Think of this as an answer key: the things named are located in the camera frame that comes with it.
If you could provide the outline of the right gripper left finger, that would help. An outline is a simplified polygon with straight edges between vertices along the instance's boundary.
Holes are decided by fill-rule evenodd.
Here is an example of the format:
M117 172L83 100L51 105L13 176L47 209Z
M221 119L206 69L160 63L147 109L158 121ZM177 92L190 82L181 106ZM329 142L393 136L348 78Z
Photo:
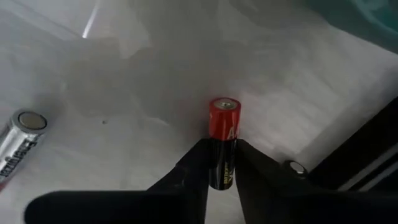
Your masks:
M59 190L24 211L25 224L204 224L209 152L199 140L146 190Z

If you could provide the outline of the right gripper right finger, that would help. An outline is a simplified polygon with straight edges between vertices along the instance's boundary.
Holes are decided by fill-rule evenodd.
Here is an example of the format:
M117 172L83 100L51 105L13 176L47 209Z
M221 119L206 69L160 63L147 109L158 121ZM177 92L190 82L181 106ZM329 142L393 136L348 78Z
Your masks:
M242 139L235 153L246 224L398 224L398 194L316 187Z

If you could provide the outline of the black battery red end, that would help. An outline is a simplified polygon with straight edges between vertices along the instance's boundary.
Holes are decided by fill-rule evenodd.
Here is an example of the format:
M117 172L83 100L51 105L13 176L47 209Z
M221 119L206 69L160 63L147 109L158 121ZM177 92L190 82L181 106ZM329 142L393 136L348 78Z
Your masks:
M209 104L209 185L216 190L233 184L240 114L241 104L232 98L216 98Z

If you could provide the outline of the silver Energizer battery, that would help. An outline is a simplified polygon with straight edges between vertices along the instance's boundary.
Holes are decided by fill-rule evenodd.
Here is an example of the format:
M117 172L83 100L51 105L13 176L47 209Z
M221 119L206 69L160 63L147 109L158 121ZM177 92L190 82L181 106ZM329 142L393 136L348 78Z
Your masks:
M48 127L47 119L34 111L18 110L0 131L0 192L38 144Z

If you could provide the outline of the teal plastic bin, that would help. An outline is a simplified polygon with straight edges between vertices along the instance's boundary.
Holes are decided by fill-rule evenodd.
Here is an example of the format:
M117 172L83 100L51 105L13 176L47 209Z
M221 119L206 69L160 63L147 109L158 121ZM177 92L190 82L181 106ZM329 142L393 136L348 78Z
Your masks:
M330 25L398 55L398 0L303 0Z

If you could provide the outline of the black aluminium table frame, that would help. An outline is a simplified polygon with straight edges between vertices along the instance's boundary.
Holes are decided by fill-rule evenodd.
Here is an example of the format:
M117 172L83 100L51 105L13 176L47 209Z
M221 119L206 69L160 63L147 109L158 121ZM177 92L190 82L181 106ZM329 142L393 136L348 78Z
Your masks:
M325 189L356 190L354 178L394 146L398 146L398 97L322 160L307 179Z

